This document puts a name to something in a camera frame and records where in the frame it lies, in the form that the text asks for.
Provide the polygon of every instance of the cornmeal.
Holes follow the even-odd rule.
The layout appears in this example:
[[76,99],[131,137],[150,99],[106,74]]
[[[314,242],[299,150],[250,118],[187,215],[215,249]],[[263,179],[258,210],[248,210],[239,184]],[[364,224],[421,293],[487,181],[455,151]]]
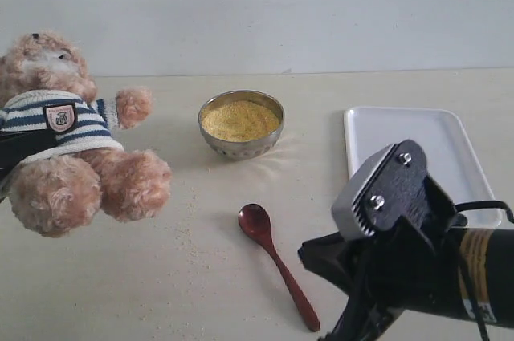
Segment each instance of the cornmeal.
[[275,131],[279,118],[268,108],[240,100],[208,112],[203,128],[212,136],[230,142],[247,142]]

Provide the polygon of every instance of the stainless steel bowl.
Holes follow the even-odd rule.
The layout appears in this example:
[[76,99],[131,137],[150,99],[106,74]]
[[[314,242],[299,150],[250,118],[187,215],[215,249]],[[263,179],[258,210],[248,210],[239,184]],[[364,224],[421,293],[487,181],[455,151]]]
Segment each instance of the stainless steel bowl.
[[[221,140],[212,136],[203,128],[203,118],[205,118],[210,111],[240,100],[250,101],[268,108],[276,115],[277,118],[279,118],[279,127],[260,139],[250,140],[247,142],[230,142],[227,140]],[[229,91],[217,95],[203,104],[200,108],[200,112],[198,113],[198,124],[203,138],[218,154],[233,160],[251,159],[268,152],[279,140],[280,134],[284,128],[284,109],[277,99],[267,94],[263,94],[262,92],[252,90]]]

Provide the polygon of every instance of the wooden spoon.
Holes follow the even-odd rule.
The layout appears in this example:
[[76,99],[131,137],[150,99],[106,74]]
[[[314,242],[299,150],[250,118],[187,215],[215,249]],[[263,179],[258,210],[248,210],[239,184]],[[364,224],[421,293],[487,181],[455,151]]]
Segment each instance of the wooden spoon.
[[271,221],[266,210],[255,203],[244,206],[239,211],[239,226],[248,237],[261,245],[270,254],[282,274],[282,278],[305,325],[307,325],[310,331],[318,331],[320,329],[320,320],[305,297],[304,292],[300,289],[276,252],[271,238]]

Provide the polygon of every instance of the navy and white striped sweater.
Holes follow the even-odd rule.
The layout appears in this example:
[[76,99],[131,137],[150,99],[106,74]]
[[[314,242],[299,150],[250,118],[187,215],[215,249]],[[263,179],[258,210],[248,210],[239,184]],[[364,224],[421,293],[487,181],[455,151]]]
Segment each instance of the navy and white striped sweater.
[[111,130],[119,121],[115,99],[98,99],[87,104],[66,91],[35,90],[9,100],[0,110],[0,131],[21,132],[52,129],[58,146],[25,158],[29,163],[92,148],[120,148]]

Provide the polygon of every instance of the teddy bear leg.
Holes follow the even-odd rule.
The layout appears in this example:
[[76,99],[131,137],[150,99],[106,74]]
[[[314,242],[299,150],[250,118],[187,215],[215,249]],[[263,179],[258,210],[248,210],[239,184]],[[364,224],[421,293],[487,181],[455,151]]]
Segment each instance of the teddy bear leg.
[[100,210],[100,179],[73,156],[58,156],[22,166],[13,175],[9,199],[26,229],[61,237],[89,225]]
[[169,199],[171,169],[150,150],[106,148],[80,157],[100,174],[102,210],[117,221],[155,217]]

